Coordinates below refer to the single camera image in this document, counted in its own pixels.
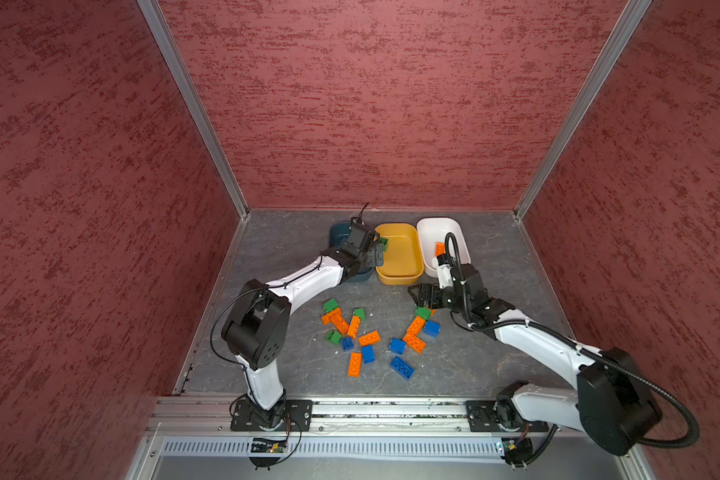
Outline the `white plastic bin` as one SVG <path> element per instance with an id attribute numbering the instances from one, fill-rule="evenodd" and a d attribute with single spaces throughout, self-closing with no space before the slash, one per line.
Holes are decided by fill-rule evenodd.
<path id="1" fill-rule="evenodd" d="M 461 228 L 461 225 L 449 217 L 428 217 L 419 220 L 416 224 L 419 237 L 421 257 L 424 262 L 425 273 L 431 278 L 437 277 L 438 262 L 436 249 L 439 243 L 445 242 L 447 233 L 456 237 L 462 263 L 470 263 L 470 252 Z"/>

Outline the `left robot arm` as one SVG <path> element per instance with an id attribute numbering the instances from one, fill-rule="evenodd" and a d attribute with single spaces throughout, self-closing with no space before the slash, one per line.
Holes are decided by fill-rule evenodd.
<path id="1" fill-rule="evenodd" d="M 379 242 L 374 228 L 359 216 L 353 217 L 343 243 L 323 250 L 307 266 L 280 279 L 248 281 L 222 317 L 221 339 L 246 381 L 244 403 L 263 428 L 275 429 L 286 417 L 277 357 L 285 343 L 290 314 L 375 264 L 381 252 Z"/>

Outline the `yellow plastic bin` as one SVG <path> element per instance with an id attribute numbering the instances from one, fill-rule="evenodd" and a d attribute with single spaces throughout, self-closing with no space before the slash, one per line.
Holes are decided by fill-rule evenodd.
<path id="1" fill-rule="evenodd" d="M 385 223 L 376 231 L 387 240 L 384 263 L 376 268 L 381 283 L 390 286 L 415 284 L 424 273 L 416 228 L 408 223 Z"/>

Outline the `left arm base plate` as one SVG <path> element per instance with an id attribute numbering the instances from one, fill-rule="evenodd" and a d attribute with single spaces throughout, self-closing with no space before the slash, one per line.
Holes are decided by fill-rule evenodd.
<path id="1" fill-rule="evenodd" d="M 280 400 L 265 410 L 245 397 L 230 406 L 230 430 L 233 432 L 286 432 L 296 427 L 302 432 L 310 428 L 313 402 Z"/>

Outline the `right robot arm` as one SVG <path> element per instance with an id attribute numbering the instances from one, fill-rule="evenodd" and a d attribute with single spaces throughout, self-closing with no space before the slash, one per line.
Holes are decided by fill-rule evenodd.
<path id="1" fill-rule="evenodd" d="M 532 320 L 490 295 L 470 265 L 451 274 L 445 287 L 419 283 L 408 293 L 418 307 L 465 315 L 468 330 L 523 352 L 565 381 L 561 388 L 523 380 L 505 387 L 496 396 L 493 416 L 507 431 L 546 422 L 584 432 L 605 451 L 622 456 L 663 418 L 629 354 L 582 344 Z"/>

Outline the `teal plastic bin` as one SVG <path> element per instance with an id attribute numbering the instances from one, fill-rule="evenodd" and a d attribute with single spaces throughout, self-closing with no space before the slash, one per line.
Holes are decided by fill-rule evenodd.
<path id="1" fill-rule="evenodd" d="M 335 223 L 331 226 L 329 230 L 329 247 L 330 248 L 339 248 L 345 240 L 348 239 L 350 234 L 350 221 L 342 221 Z M 358 273 L 349 279 L 349 282 L 352 283 L 359 283 L 359 282 L 365 282 L 369 280 L 371 277 L 371 269 L 370 268 L 363 268 L 358 271 Z"/>

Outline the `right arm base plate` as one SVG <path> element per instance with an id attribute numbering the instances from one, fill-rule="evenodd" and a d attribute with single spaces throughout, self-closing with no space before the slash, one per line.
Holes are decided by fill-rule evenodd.
<path id="1" fill-rule="evenodd" d="M 542 433 L 549 430 L 545 422 L 524 420 L 508 401 L 468 400 L 466 418 L 473 433 Z"/>

